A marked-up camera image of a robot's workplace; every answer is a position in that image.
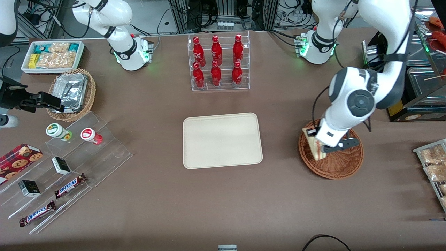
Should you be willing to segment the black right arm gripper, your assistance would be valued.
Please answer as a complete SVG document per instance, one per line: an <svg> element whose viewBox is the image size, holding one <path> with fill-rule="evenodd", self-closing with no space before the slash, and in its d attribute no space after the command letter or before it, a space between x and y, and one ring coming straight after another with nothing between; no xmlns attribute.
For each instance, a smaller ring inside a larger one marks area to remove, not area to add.
<svg viewBox="0 0 446 251"><path fill-rule="evenodd" d="M35 113L37 108L53 109L57 112L64 112L60 98L46 92L38 94L28 93L27 85L23 85L8 77L2 77L0 89L0 106L4 109L13 109L21 104L21 110Z"/></svg>

